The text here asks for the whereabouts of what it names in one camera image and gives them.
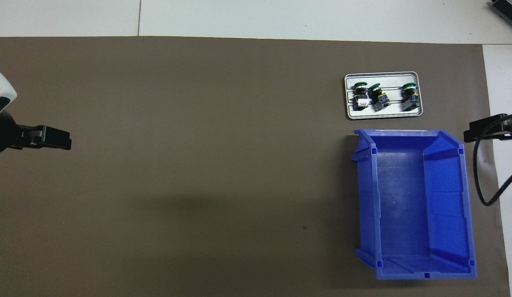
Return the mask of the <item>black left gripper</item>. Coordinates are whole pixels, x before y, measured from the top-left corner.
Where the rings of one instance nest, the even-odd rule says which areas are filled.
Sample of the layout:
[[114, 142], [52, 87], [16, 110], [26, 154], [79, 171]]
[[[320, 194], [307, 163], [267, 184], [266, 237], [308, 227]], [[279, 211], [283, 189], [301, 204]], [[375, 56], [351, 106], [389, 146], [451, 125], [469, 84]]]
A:
[[44, 147], [71, 150], [70, 133], [46, 125], [18, 125], [8, 111], [0, 113], [0, 153], [6, 149], [22, 150], [22, 147]]

